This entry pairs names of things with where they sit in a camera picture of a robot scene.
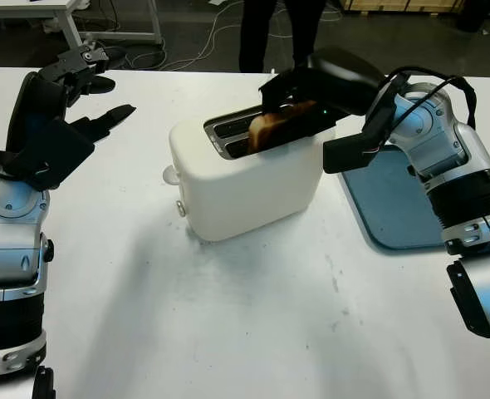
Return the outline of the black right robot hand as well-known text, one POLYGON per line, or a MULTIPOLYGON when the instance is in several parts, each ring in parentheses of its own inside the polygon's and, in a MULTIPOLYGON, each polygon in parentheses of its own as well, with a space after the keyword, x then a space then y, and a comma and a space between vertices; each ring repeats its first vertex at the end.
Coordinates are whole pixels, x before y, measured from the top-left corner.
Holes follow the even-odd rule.
POLYGON ((339 47, 314 51, 259 88, 262 113, 248 127, 249 149, 261 151, 314 136, 370 108, 385 75, 339 47))

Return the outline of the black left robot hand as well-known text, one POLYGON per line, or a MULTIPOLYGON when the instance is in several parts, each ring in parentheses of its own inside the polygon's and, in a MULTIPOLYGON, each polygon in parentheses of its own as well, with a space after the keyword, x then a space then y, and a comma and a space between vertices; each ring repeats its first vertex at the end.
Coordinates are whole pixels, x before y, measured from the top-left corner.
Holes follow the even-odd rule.
POLYGON ((66 121, 67 109, 81 96, 114 90, 115 82, 103 75, 110 60, 105 49, 82 45, 24 77, 0 150, 1 179, 57 185, 93 153, 97 141, 134 113, 126 104, 95 119, 66 121))

